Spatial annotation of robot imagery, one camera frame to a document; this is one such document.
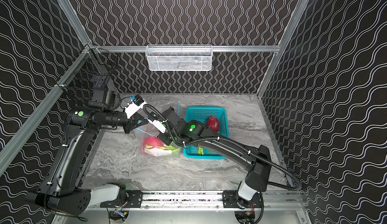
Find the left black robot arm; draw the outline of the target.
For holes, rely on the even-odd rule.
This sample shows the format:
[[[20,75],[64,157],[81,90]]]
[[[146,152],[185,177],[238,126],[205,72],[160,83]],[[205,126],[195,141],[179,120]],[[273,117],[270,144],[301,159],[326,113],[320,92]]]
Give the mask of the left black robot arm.
[[[107,184],[102,187],[78,187],[80,167],[86,150],[105,126],[122,127],[129,133],[144,123],[138,110],[144,105],[140,95],[131,97],[123,111],[116,108],[121,98],[108,89],[96,88],[86,107],[75,106],[64,123],[64,138],[48,174],[36,190],[27,192],[25,201],[59,216],[79,218],[90,206],[99,203],[126,204],[127,194],[123,185]]]

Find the zip-top bag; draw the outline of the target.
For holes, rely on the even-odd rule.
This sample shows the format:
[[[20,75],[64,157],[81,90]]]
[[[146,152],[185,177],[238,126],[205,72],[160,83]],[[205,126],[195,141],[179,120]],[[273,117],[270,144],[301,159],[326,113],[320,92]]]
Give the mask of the zip-top bag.
[[[151,124],[141,126],[135,130],[136,138],[140,141],[140,150],[152,157],[179,157],[180,148],[174,144],[166,145],[159,138],[160,132]]]
[[[178,116],[181,116],[181,99],[175,99],[171,101],[169,105],[174,108],[174,111],[177,113]]]

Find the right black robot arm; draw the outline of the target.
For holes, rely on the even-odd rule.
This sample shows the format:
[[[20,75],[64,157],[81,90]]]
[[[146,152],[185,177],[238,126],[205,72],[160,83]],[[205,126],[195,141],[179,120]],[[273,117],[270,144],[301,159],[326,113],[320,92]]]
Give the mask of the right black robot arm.
[[[158,119],[166,125],[165,133],[158,135],[165,144],[175,143],[184,148],[194,146],[211,150],[242,166],[248,173],[238,187],[239,198],[252,200],[257,192],[267,191],[271,155],[266,146],[244,145],[222,136],[202,122],[186,122],[173,108],[164,111]]]

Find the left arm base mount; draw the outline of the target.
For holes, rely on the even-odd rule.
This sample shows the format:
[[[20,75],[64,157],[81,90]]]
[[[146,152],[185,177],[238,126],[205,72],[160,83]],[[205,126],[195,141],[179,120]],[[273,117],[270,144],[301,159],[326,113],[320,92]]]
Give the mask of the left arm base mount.
[[[140,190],[126,191],[126,194],[119,193],[118,197],[112,201],[102,202],[102,208],[139,208],[141,207],[143,192]]]

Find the dragon fruit bag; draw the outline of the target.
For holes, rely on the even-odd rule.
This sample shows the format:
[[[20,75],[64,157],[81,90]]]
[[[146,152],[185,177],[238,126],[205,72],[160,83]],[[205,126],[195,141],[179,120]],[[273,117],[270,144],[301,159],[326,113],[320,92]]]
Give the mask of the dragon fruit bag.
[[[220,121],[218,120],[217,117],[211,116],[207,120],[207,126],[214,130],[215,132],[220,131]]]
[[[213,152],[211,150],[207,150],[207,149],[198,147],[198,155],[199,156],[207,156],[207,155],[211,155],[212,153]]]
[[[160,149],[165,150],[165,144],[159,140],[157,137],[150,136],[146,138],[143,142],[144,149]]]
[[[161,147],[161,146],[146,145],[144,147],[144,153],[155,157],[162,157],[162,156],[169,156],[174,154],[179,155],[180,149],[174,148],[174,147],[171,148],[169,146]]]

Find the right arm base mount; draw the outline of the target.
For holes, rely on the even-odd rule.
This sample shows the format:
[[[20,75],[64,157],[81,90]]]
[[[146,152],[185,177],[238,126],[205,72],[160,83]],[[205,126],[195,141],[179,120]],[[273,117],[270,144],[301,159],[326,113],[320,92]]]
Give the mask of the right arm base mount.
[[[245,200],[235,190],[223,191],[221,200],[224,208],[252,209],[262,207],[262,199],[259,192],[256,192],[251,200]]]

